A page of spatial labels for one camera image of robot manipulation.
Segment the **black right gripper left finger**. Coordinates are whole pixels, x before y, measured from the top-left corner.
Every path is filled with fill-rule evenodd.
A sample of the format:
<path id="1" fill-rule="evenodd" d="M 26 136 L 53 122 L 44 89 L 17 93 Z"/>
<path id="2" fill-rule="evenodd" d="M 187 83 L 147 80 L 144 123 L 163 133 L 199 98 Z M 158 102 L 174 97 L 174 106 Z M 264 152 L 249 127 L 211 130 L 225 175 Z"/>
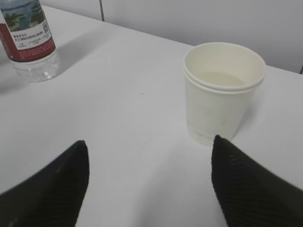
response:
<path id="1" fill-rule="evenodd" d="M 0 225 L 73 227 L 88 184 L 88 148 L 79 140 L 39 172 L 0 195 Z"/>

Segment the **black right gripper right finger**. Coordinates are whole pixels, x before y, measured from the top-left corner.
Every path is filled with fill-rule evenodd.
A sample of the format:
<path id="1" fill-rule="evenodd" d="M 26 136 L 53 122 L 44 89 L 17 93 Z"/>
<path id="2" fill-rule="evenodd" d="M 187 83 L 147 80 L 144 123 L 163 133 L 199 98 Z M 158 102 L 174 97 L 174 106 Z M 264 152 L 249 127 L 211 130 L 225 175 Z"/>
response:
<path id="1" fill-rule="evenodd" d="M 301 227 L 303 192 L 215 136 L 211 180 L 229 227 Z"/>

